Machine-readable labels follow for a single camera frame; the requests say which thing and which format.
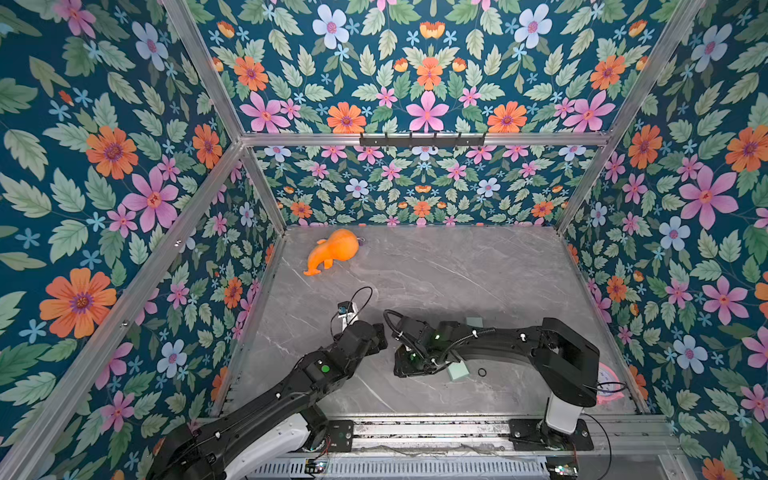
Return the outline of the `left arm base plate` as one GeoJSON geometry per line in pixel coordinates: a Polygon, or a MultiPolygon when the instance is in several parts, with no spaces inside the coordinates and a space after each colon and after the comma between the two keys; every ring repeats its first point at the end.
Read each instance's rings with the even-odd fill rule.
{"type": "Polygon", "coordinates": [[[355,436],[352,420],[331,420],[321,429],[321,453],[349,453],[355,436]]]}

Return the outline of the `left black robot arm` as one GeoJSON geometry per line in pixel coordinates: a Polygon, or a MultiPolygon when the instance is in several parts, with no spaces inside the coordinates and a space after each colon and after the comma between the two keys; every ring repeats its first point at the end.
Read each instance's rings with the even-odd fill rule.
{"type": "Polygon", "coordinates": [[[316,404],[351,379],[366,357],[386,348],[381,323],[352,323],[332,344],[305,354],[283,380],[234,412],[196,428],[172,430],[146,477],[241,479],[279,455],[319,446],[328,420],[316,404]]]}

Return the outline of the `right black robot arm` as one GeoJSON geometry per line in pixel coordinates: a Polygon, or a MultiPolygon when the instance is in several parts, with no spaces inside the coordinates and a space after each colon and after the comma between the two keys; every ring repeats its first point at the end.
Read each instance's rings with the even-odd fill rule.
{"type": "Polygon", "coordinates": [[[436,375],[461,362],[528,363],[550,390],[542,429],[572,435],[582,412],[597,404],[599,349],[563,321],[545,317],[525,328],[477,327],[456,321],[429,323],[395,310],[383,312],[399,378],[436,375]]]}

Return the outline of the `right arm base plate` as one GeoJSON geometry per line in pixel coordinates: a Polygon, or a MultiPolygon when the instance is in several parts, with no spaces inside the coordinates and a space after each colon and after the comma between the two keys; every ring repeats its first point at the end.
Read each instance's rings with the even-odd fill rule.
{"type": "Polygon", "coordinates": [[[576,429],[564,434],[547,426],[543,419],[510,419],[509,440],[519,451],[593,451],[594,443],[587,424],[578,419],[576,429]]]}

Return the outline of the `mint box lid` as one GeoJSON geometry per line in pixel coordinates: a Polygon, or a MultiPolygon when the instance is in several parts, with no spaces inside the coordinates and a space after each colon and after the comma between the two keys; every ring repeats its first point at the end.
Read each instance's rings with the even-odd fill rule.
{"type": "Polygon", "coordinates": [[[452,382],[458,381],[470,375],[470,371],[464,362],[451,363],[447,372],[452,382]]]}

